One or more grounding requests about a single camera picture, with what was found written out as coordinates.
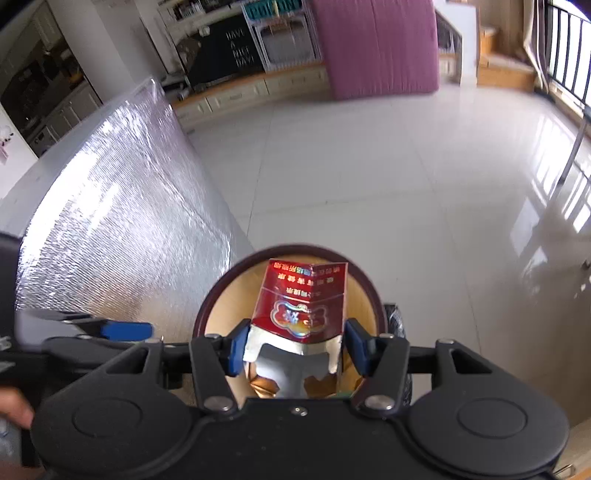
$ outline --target metal screw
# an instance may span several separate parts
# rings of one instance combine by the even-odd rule
[[[306,410],[304,407],[291,407],[290,412],[294,415],[298,415],[299,417],[305,417],[308,415],[308,410]]]
[[[372,395],[365,399],[365,406],[371,410],[388,411],[392,410],[396,402],[386,395]]]
[[[227,397],[209,397],[203,406],[211,411],[229,411],[234,408],[234,402]]]

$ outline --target floor tile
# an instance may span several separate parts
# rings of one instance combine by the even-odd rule
[[[297,129],[272,125],[254,212],[430,190],[400,119],[390,108],[368,111]]]
[[[248,225],[251,222],[251,216],[250,215],[238,215],[236,217],[236,221],[238,222],[238,225],[240,225],[240,228],[242,228],[242,231],[248,235]]]

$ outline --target kitchen cabinet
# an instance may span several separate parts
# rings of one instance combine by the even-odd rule
[[[57,140],[74,127],[67,119],[64,107],[59,108],[47,118],[46,126]]]
[[[49,114],[27,142],[37,155],[42,155],[100,106],[95,91],[87,81],[83,81]]]
[[[33,15],[33,25],[37,30],[46,49],[50,50],[61,39],[62,34],[57,26],[47,2],[43,2]]]
[[[8,59],[4,60],[0,64],[0,95],[4,93],[14,74],[15,70],[12,63]]]
[[[0,95],[12,80],[12,77],[25,67],[25,61],[39,42],[39,33],[33,24],[28,24],[15,40],[8,54],[0,64]]]
[[[74,114],[78,122],[100,108],[100,100],[89,84],[77,90],[68,100],[66,108]]]

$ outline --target finger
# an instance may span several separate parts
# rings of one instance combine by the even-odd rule
[[[33,408],[16,388],[0,388],[0,414],[24,429],[31,428]]]

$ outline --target foil lining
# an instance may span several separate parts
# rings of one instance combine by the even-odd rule
[[[72,153],[24,235],[17,305],[150,322],[187,341],[207,292],[252,247],[160,85],[113,102],[85,140],[71,132],[47,154]]]

